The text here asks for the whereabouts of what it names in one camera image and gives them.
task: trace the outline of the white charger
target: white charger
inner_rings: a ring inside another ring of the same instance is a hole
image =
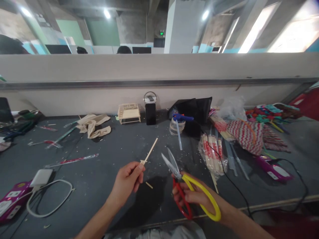
[[[34,188],[33,191],[38,191],[41,187],[46,185],[51,177],[53,169],[40,169],[34,176],[30,187]]]

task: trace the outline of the plastic bag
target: plastic bag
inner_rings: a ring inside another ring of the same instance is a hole
[[[221,158],[219,158],[218,154],[212,150],[210,146],[218,152]],[[223,155],[222,140],[220,138],[217,143],[215,136],[208,135],[207,141],[207,135],[203,134],[198,144],[198,150],[202,158],[205,160],[208,170],[213,173],[216,180],[218,180],[220,176],[224,175],[223,167],[225,172],[227,172],[228,160]]]
[[[224,120],[242,119],[247,121],[247,116],[244,109],[245,99],[243,96],[232,96],[224,99],[217,112],[217,116]]]

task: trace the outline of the red scissor handle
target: red scissor handle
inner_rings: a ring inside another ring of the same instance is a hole
[[[191,220],[193,218],[193,214],[192,214],[192,210],[190,209],[190,206],[188,204],[188,202],[186,202],[185,200],[185,195],[184,192],[182,190],[182,188],[180,187],[180,184],[178,182],[176,182],[176,179],[173,177],[173,188],[177,187],[180,196],[182,197],[182,200],[184,202],[184,205],[187,208],[188,214],[185,212],[185,210],[182,208],[182,206],[179,204],[179,202],[176,201],[176,204],[178,206],[178,208],[180,209],[181,213],[188,219]]]

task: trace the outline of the smartphone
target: smartphone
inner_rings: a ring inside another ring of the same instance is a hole
[[[156,124],[156,105],[146,104],[145,105],[146,125]]]
[[[0,122],[14,122],[7,98],[0,97]]]

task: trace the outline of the striped fabric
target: striped fabric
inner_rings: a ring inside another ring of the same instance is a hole
[[[246,122],[255,132],[242,121],[233,120],[228,123],[227,131],[234,135],[241,147],[254,155],[261,155],[263,146],[275,151],[290,152],[288,146],[267,126],[257,122]]]

